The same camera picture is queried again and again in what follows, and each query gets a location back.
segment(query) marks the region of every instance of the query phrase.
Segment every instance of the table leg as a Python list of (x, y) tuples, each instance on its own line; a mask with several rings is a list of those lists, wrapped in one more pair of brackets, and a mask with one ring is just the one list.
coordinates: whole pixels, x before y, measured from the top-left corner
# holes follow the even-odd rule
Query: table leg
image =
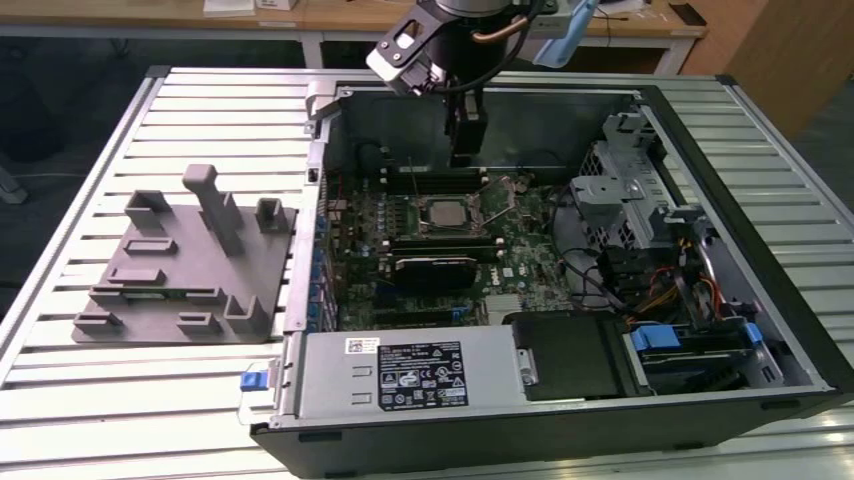
[(670, 48), (664, 51), (658, 67), (655, 67), (655, 75), (679, 75), (695, 41), (695, 38), (686, 37), (670, 42)]
[(321, 32), (300, 32), (299, 41), (303, 45), (303, 56), (305, 57), (305, 68), (323, 68), (323, 43)]

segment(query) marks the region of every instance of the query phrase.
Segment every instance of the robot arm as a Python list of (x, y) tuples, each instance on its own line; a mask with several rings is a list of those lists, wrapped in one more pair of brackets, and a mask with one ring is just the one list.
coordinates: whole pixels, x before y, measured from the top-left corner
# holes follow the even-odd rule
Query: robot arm
[[(419, 0), (371, 52), (367, 64), (400, 95), (444, 95), (451, 166), (480, 151), (487, 127), (483, 85), (516, 57), (547, 0)], [(507, 53), (507, 41), (519, 33)]]

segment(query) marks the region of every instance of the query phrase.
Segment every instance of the motherboard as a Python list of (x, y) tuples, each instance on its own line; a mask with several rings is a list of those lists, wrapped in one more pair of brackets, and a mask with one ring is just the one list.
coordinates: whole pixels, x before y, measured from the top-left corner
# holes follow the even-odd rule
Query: motherboard
[(548, 229), (560, 186), (524, 172), (384, 171), (328, 190), (337, 330), (488, 325), (570, 308)]

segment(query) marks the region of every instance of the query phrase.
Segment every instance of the workbench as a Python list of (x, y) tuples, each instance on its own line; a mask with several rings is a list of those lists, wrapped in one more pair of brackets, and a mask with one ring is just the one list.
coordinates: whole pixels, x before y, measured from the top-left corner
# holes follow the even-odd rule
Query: workbench
[[(300, 0), (291, 11), (204, 18), (204, 0), (0, 0), (0, 35), (169, 40), (291, 40), (305, 66), (323, 68), (321, 44), (376, 42), (413, 0)], [(678, 74), (704, 27), (686, 25), (666, 0), (643, 12), (594, 18), (582, 46), (663, 50), (656, 74)]]
[[(312, 82), (369, 82), (363, 71), (152, 68), (56, 234), (0, 324), (0, 478), (293, 478), (255, 445), (240, 414), (240, 373), (281, 352), (283, 316), (261, 345), (76, 344), (72, 318), (128, 226), (135, 189), (192, 203), (189, 163), (211, 163), (239, 205), (300, 205), (319, 152), (307, 120)], [(851, 358), (854, 217), (738, 86), (714, 77), (504, 73), (496, 83), (655, 84), (727, 184), (834, 340)], [(695, 201), (680, 175), (674, 181)], [(292, 251), (293, 258), (304, 252)], [(279, 306), (288, 304), (289, 269)], [(407, 479), (850, 478), (854, 415), (786, 420), (716, 447), (407, 474)]]

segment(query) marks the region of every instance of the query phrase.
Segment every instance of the power supply label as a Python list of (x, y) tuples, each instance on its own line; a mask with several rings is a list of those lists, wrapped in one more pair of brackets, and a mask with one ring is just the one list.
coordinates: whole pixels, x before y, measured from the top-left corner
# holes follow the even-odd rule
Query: power supply label
[(387, 412), (468, 405), (459, 342), (380, 345), (379, 407)]

